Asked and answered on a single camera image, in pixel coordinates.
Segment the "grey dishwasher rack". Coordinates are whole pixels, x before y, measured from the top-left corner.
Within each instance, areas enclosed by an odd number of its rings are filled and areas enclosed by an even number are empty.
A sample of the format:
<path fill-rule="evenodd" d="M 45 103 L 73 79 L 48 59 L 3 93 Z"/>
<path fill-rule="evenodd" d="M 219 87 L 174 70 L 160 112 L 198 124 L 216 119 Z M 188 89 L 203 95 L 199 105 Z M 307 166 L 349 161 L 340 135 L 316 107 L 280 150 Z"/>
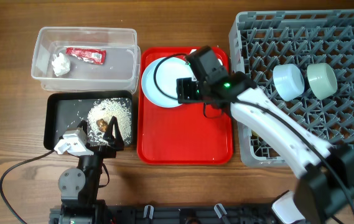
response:
<path fill-rule="evenodd" d="M 354 9 L 248 11 L 236 15 L 229 37 L 230 63 L 253 79 L 278 108 L 311 133 L 354 151 Z M 315 63 L 329 64 L 337 91 L 319 100 L 306 86 L 284 101 L 273 68 L 296 65 L 302 74 Z"/>

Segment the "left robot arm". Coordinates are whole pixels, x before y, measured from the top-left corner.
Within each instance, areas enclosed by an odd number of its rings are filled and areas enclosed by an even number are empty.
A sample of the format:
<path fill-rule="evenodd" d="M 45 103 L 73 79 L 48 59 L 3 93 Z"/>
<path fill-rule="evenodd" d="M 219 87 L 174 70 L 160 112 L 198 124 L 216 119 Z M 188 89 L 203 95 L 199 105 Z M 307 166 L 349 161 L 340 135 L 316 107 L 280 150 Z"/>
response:
<path fill-rule="evenodd" d="M 118 120 L 112 117 L 105 128 L 103 146 L 91 146 L 86 134 L 88 124 L 81 121 L 75 129 L 67 130 L 54 147 L 57 154 L 68 153 L 78 157 L 78 165 L 66 170 L 59 178 L 63 214 L 85 215 L 98 218 L 107 209 L 103 200 L 98 200 L 98 189 L 102 188 L 100 176 L 107 168 L 104 159 L 115 158 L 124 149 Z"/>

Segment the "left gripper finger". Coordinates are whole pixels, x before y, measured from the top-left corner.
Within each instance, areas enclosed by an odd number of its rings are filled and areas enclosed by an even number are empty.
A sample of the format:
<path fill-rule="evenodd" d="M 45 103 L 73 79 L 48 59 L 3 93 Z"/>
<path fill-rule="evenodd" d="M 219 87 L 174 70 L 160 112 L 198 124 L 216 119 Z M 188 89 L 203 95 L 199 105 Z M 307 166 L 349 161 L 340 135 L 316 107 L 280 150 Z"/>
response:
<path fill-rule="evenodd" d="M 81 120 L 80 123 L 77 126 L 77 136 L 81 139 L 81 140 L 87 140 L 88 136 L 87 136 L 87 129 L 88 129 L 88 124 L 85 120 Z"/>
<path fill-rule="evenodd" d="M 124 141 L 119 130 L 117 117 L 113 116 L 107 125 L 103 139 L 108 145 L 123 145 Z"/>

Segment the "crumpled white tissue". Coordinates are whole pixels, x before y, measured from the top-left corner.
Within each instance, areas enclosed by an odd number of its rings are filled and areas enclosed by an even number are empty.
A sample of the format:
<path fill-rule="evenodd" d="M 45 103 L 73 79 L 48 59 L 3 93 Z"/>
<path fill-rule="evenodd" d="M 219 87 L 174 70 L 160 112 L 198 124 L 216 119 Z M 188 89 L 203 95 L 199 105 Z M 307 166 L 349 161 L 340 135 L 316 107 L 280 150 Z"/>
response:
<path fill-rule="evenodd" d="M 54 55 L 52 68 L 56 77 L 67 74 L 70 71 L 70 59 L 63 53 Z"/>

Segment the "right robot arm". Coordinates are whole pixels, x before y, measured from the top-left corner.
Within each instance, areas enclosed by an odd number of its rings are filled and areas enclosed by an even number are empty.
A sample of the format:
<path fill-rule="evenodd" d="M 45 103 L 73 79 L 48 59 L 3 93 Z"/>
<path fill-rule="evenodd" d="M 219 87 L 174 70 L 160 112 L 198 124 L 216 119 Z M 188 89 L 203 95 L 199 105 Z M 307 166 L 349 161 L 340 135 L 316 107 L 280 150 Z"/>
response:
<path fill-rule="evenodd" d="M 177 80 L 179 103 L 228 108 L 237 122 L 262 137 L 298 179 L 294 191 L 271 205 L 282 223 L 325 223 L 350 206 L 354 216 L 354 152 L 317 137 L 281 111 L 244 73 L 230 75 L 211 47 L 184 56 L 195 76 Z"/>

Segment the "light blue plate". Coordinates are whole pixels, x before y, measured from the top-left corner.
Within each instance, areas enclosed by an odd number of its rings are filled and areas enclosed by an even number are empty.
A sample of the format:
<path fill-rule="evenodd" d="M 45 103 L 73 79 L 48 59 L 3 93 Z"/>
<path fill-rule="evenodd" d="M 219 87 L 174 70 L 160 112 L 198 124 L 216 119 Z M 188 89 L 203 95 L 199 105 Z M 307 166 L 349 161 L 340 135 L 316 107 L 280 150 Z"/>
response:
<path fill-rule="evenodd" d="M 164 96 L 154 83 L 154 70 L 157 64 L 163 59 L 159 58 L 151 62 L 144 70 L 141 80 L 141 89 L 145 97 L 156 106 L 162 108 L 175 108 L 180 106 L 176 100 L 177 97 L 177 79 L 191 78 L 193 72 L 186 62 L 180 58 L 170 58 L 160 65 L 156 73 L 156 80 L 159 88 L 166 94 L 174 98 Z"/>

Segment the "clear plastic waste bin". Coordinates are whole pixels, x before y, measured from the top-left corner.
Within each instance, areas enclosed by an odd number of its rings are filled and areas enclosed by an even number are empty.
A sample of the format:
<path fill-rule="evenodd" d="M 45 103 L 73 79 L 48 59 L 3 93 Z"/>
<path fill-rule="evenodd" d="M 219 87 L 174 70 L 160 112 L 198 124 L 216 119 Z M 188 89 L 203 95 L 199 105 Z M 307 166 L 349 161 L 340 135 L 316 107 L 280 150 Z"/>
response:
<path fill-rule="evenodd" d="M 66 54 L 68 48 L 106 52 L 102 65 Z M 56 76 L 52 62 L 59 54 L 70 60 L 68 73 Z M 48 91 L 127 90 L 135 93 L 141 51 L 137 32 L 128 28 L 43 27 L 32 58 L 31 76 Z"/>

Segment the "red snack wrapper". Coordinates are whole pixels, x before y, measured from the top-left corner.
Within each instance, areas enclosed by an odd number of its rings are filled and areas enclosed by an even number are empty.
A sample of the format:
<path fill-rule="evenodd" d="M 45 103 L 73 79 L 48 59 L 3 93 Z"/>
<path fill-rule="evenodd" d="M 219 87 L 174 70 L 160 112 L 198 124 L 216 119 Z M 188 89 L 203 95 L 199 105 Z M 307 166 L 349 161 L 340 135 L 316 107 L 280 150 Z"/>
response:
<path fill-rule="evenodd" d="M 74 56 L 84 62 L 102 65 L 106 59 L 106 51 L 101 49 L 83 49 L 68 47 L 65 51 L 67 55 Z"/>

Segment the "black waste tray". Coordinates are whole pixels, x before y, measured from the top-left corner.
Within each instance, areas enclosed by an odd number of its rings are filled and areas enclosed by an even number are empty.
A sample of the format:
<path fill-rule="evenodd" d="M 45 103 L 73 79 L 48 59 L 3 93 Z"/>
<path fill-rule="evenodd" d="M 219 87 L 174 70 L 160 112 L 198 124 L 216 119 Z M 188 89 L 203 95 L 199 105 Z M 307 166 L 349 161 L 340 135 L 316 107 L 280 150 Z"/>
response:
<path fill-rule="evenodd" d="M 44 131 L 44 147 L 52 150 L 59 137 L 68 129 L 77 127 L 80 121 L 88 121 L 88 113 L 94 104 L 104 100 L 122 103 L 128 110 L 131 124 L 130 137 L 124 138 L 124 145 L 135 143 L 135 109 L 133 96 L 125 90 L 120 91 L 91 91 L 75 93 L 54 93 L 47 100 L 47 113 Z"/>

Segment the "red serving tray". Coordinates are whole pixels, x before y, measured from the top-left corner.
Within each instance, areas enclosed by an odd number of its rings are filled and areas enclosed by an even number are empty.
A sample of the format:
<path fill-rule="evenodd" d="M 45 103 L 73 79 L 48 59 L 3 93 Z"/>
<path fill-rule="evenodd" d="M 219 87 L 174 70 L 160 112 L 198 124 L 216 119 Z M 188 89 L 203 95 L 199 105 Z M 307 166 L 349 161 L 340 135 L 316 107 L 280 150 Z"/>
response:
<path fill-rule="evenodd" d="M 164 85 L 166 78 L 191 78 L 193 73 L 183 54 L 195 47 L 153 47 L 141 57 L 141 77 L 149 75 L 161 89 L 160 97 L 175 96 L 175 87 Z M 163 108 L 151 102 L 144 90 L 139 92 L 137 153 L 152 165 L 219 165 L 233 155 L 231 118 L 209 105 L 174 103 Z"/>

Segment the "light blue bowl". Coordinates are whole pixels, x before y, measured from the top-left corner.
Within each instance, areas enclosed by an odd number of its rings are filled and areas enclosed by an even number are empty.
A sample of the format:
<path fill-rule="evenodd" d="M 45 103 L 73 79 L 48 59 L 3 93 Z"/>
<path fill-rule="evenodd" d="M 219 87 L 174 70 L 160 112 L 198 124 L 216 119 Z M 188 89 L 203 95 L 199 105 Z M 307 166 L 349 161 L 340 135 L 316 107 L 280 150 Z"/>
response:
<path fill-rule="evenodd" d="M 275 66 L 272 78 L 276 91 L 284 101 L 293 100 L 304 92 L 304 77 L 294 64 Z"/>

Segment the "yellow plastic cup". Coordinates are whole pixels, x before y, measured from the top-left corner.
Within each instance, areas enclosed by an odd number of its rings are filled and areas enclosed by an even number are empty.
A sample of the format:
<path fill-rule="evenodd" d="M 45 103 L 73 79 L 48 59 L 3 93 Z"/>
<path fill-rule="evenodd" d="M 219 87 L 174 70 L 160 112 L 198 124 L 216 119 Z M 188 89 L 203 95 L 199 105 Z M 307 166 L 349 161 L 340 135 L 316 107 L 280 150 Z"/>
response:
<path fill-rule="evenodd" d="M 259 135 L 258 135 L 256 132 L 254 132 L 254 131 L 251 131 L 251 134 L 252 134 L 253 136 L 259 137 Z"/>

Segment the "mint green bowl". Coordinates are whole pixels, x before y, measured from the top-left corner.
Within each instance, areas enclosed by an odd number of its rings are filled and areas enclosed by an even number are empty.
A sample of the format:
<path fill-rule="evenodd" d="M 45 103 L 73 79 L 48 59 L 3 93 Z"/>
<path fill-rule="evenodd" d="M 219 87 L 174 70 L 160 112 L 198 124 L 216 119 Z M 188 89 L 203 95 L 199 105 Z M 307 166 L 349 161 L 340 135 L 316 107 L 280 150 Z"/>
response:
<path fill-rule="evenodd" d="M 327 63 L 310 64 L 307 67 L 307 79 L 313 94 L 319 100 L 337 92 L 337 78 L 333 68 Z"/>

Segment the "food scraps and rice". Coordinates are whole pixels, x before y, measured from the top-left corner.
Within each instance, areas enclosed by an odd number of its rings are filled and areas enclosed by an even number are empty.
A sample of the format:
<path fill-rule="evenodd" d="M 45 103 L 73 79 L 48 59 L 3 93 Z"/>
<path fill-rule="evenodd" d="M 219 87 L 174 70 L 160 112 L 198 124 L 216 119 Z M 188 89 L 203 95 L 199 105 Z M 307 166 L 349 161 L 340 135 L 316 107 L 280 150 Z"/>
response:
<path fill-rule="evenodd" d="M 105 98 L 67 100 L 65 102 L 65 122 L 68 129 L 76 127 L 80 121 L 88 124 L 88 140 L 92 146 L 105 145 L 104 124 L 111 118 L 118 120 L 119 131 L 126 146 L 132 141 L 132 112 L 129 98 Z"/>

